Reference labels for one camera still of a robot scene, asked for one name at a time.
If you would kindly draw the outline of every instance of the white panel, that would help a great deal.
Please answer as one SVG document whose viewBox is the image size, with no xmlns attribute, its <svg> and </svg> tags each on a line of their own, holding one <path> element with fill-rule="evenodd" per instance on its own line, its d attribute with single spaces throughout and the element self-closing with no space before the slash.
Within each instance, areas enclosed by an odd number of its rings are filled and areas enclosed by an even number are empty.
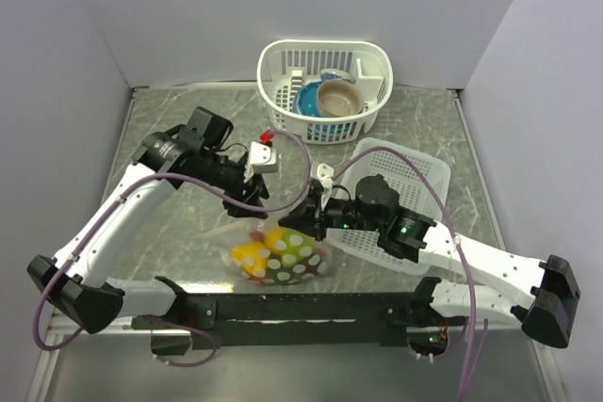
<svg viewBox="0 0 603 402">
<path fill-rule="evenodd" d="M 283 38 L 370 40 L 396 82 L 463 88 L 513 0 L 85 0 L 131 86 L 254 80 Z"/>
<path fill-rule="evenodd" d="M 600 400 L 603 0 L 515 0 L 464 93 L 509 249 L 567 258 L 582 298 L 556 353 L 572 402 Z"/>
<path fill-rule="evenodd" d="M 128 86 L 79 0 L 0 0 L 0 11 L 0 388 L 21 401 L 40 354 L 25 269 L 96 210 Z"/>
</svg>

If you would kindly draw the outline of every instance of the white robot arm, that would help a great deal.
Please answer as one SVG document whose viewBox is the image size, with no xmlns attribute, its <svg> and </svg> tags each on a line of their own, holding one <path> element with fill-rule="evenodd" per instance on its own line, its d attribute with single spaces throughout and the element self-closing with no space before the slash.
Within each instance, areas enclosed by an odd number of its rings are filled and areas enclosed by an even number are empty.
<svg viewBox="0 0 603 402">
<path fill-rule="evenodd" d="M 203 181 L 247 205 L 261 206 L 260 198 L 268 197 L 261 173 L 278 170 L 276 152 L 266 143 L 253 143 L 244 160 L 229 161 L 219 151 L 232 128 L 229 121 L 198 108 L 187 125 L 147 137 L 114 192 L 83 230 L 52 259 L 37 256 L 29 265 L 28 273 L 41 290 L 68 267 L 48 300 L 90 333 L 117 317 L 164 316 L 182 310 L 178 300 L 187 294 L 166 278 L 120 281 L 109 275 L 139 226 L 183 181 Z M 166 172 L 182 178 L 162 178 Z M 279 224 L 317 240 L 332 228 L 379 231 L 378 245 L 392 256 L 464 274 L 455 248 L 461 242 L 474 279 L 483 284 L 476 286 L 478 317 L 521 325 L 536 341 L 567 346 L 579 289 L 565 260 L 551 256 L 545 263 L 461 235 L 452 237 L 441 223 L 400 207 L 398 193 L 379 175 L 362 179 L 354 200 L 333 199 L 331 174 L 318 174 L 307 198 Z M 264 216 L 226 201 L 224 208 L 232 217 Z M 430 325 L 435 315 L 467 316 L 468 287 L 432 281 L 427 305 L 410 324 Z"/>
</svg>

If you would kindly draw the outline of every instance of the plastic bag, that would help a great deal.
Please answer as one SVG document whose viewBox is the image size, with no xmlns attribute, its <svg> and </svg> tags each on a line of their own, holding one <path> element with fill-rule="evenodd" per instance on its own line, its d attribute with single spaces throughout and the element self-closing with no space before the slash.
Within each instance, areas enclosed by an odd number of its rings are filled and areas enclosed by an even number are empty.
<svg viewBox="0 0 603 402">
<path fill-rule="evenodd" d="M 204 234 L 220 245 L 222 261 L 241 279 L 255 284 L 292 284 L 310 280 L 329 268 L 324 242 L 288 228 L 275 219 L 247 218 Z"/>
</svg>

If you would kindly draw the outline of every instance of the blue bowl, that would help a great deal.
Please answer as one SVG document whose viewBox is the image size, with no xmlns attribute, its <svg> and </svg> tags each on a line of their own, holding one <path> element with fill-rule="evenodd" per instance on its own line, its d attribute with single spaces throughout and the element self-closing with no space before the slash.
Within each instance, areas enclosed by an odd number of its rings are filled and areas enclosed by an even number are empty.
<svg viewBox="0 0 603 402">
<path fill-rule="evenodd" d="M 320 118 L 317 109 L 317 93 L 321 83 L 321 80 L 311 82 L 300 88 L 293 99 L 293 112 L 306 117 Z"/>
</svg>

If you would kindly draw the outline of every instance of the gray marble surface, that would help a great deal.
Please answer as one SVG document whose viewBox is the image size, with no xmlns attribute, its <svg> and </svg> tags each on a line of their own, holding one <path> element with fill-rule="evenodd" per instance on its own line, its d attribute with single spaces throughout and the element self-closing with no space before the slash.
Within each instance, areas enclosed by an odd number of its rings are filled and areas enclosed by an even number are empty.
<svg viewBox="0 0 603 402">
<path fill-rule="evenodd" d="M 235 131 L 229 142 L 249 143 L 270 126 L 255 88 L 139 89 L 134 102 L 111 175 L 110 190 L 122 178 L 131 153 L 148 134 L 186 122 L 197 105 L 233 122 Z M 450 91 L 396 88 L 372 129 L 361 137 L 392 141 L 447 162 L 451 168 L 447 208 L 457 231 L 496 245 L 476 165 Z M 309 152 L 313 160 L 337 168 L 351 156 L 355 145 L 355 142 L 315 145 L 309 147 Z M 283 139 L 276 146 L 283 160 L 280 173 L 266 178 L 271 195 L 266 204 L 270 205 L 290 200 L 301 182 L 297 170 L 299 151 Z M 162 275 L 196 292 L 266 293 L 406 291 L 413 290 L 421 278 L 388 270 L 335 249 L 329 271 L 319 278 L 288 286 L 255 286 L 225 267 L 220 258 L 223 252 L 220 244 L 200 239 L 201 234 L 232 221 L 218 198 L 196 186 L 183 185 L 139 230 L 112 276 L 147 280 Z M 437 269 L 430 269 L 428 275 L 449 276 Z"/>
</svg>

